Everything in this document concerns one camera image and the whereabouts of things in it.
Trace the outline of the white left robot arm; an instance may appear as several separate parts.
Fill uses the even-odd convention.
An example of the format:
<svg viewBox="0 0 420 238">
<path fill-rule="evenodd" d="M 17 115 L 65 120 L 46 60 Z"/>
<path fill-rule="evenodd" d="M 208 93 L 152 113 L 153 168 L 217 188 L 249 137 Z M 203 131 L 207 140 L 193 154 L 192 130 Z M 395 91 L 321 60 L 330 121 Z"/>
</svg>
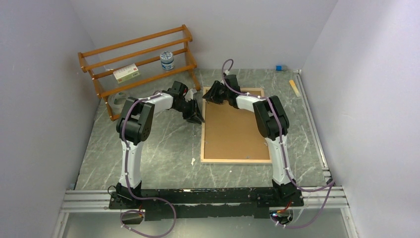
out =
<svg viewBox="0 0 420 238">
<path fill-rule="evenodd" d="M 142 201 L 141 157 L 144 142 L 152 130 L 154 114 L 173 109 L 189 123 L 204 123 L 195 93 L 195 89 L 175 81 L 169 89 L 157 91 L 149 97 L 126 99 L 116 125 L 123 149 L 122 172 L 116 193 L 127 207 L 136 208 Z"/>
</svg>

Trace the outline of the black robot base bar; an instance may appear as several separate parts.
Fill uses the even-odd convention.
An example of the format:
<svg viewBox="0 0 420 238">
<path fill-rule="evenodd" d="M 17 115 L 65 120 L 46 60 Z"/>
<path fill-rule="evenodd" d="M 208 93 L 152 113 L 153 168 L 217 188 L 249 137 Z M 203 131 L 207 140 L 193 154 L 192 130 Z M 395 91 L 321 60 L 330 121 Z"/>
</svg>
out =
<svg viewBox="0 0 420 238">
<path fill-rule="evenodd" d="M 111 210 L 141 210 L 146 221 L 162 219 L 242 217 L 265 219 L 281 207 L 302 207 L 302 192 L 292 184 L 272 187 L 141 189 L 130 195 L 117 185 Z"/>
</svg>

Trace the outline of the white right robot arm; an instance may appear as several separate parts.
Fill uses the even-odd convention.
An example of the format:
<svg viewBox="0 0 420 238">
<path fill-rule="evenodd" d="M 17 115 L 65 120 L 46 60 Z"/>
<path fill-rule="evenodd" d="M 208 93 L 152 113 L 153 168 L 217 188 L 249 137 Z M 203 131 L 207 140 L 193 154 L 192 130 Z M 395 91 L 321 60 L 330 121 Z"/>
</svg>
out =
<svg viewBox="0 0 420 238">
<path fill-rule="evenodd" d="M 242 92 L 236 75 L 222 74 L 222 81 L 216 80 L 203 95 L 203 99 L 214 104 L 225 101 L 236 109 L 253 112 L 260 135 L 268 145 L 273 167 L 272 199 L 279 206 L 286 205 L 297 194 L 292 184 L 292 172 L 288 167 L 287 133 L 289 119 L 277 96 L 263 97 L 250 92 Z"/>
</svg>

